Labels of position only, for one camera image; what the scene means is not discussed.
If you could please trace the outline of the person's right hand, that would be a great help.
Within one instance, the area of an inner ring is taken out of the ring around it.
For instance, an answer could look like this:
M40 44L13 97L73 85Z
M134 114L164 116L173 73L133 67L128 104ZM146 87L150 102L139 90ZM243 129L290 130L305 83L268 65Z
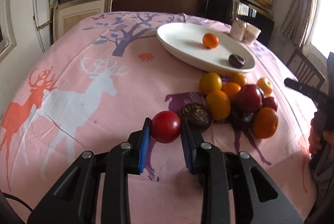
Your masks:
M320 143L320 136L317 133L315 127L314 127L314 119L311 120L311 129L310 129L310 135L309 135L309 152L312 155L317 154L317 152L321 149L321 143ZM324 140L331 145L331 150L328 154L328 159L333 160L334 156L334 137L333 137L333 131L324 131L323 132L323 138Z

